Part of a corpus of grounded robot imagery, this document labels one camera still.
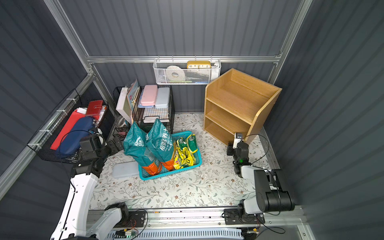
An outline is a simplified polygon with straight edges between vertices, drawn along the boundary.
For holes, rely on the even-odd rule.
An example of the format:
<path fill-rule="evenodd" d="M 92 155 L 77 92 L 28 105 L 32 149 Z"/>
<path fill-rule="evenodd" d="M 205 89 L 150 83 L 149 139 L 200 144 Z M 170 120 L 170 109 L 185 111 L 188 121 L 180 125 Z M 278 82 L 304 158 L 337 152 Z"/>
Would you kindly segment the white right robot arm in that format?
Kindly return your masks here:
<path fill-rule="evenodd" d="M 229 143 L 227 155 L 234 158 L 233 165 L 238 177 L 253 181 L 255 196 L 238 204 L 242 215 L 259 215 L 270 212 L 287 212 L 295 209 L 289 186 L 282 170 L 268 170 L 253 166 L 249 159 L 249 145 L 243 141 Z"/>

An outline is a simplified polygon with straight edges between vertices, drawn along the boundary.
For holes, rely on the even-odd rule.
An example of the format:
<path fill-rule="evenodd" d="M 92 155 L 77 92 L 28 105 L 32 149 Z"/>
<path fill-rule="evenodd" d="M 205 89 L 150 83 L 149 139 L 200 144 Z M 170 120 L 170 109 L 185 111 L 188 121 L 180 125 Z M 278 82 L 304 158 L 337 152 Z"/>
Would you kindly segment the teal plastic basket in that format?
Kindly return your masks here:
<path fill-rule="evenodd" d="M 184 131 L 184 132 L 180 132 L 180 133 L 171 134 L 171 136 L 172 136 L 172 140 L 175 141 L 175 140 L 177 140 L 177 139 L 179 139 L 181 137 L 186 139 L 187 137 L 189 137 L 192 134 L 193 133 L 191 131 Z M 156 179 L 156 178 L 162 178 L 162 177 L 166 177 L 166 176 L 170 176 L 170 175 L 173 175 L 173 174 L 178 174 L 178 173 L 181 173 L 181 172 L 184 172 L 184 171 L 188 171 L 188 170 L 192 170 L 192 169 L 198 168 L 203 163 L 201 151 L 200 151 L 199 148 L 197 148 L 197 152 L 194 153 L 194 157 L 196 159 L 196 163 L 193 166 L 191 166 L 191 167 L 187 167 L 187 168 L 183 168 L 183 169 L 179 169 L 179 170 L 173 170 L 173 171 L 168 171 L 164 167 L 162 167 L 161 172 L 159 174 L 157 174 L 157 175 L 154 175 L 154 176 L 151 176 L 141 166 L 138 166 L 140 179 L 143 180 L 143 181 L 153 180 L 153 179 Z"/>

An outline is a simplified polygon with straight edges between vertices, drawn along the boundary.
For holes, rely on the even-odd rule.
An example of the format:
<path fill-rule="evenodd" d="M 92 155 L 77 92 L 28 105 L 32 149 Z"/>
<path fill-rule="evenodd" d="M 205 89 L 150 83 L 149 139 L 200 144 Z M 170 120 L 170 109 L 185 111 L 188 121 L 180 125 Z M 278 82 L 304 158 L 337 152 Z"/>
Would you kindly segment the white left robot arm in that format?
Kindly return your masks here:
<path fill-rule="evenodd" d="M 125 203 L 109 205 L 101 218 L 88 230 L 87 216 L 92 193 L 107 158 L 123 150 L 119 138 L 110 141 L 101 134 L 80 140 L 80 158 L 71 169 L 70 190 L 60 220 L 51 235 L 52 240 L 104 240 L 116 226 L 130 221 Z"/>

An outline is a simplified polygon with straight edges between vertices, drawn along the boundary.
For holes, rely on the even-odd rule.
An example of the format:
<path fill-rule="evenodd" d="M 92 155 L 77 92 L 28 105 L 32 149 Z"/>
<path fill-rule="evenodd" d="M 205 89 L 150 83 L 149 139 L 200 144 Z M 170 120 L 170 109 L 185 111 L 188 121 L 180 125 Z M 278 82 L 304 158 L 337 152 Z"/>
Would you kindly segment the teal fertilizer bag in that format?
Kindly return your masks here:
<path fill-rule="evenodd" d="M 161 172 L 162 165 L 146 146 L 146 135 L 136 123 L 133 123 L 123 142 L 124 154 L 133 157 L 147 174 L 155 176 Z"/>
<path fill-rule="evenodd" d="M 172 136 L 159 119 L 146 135 L 146 146 L 168 171 L 175 169 Z"/>

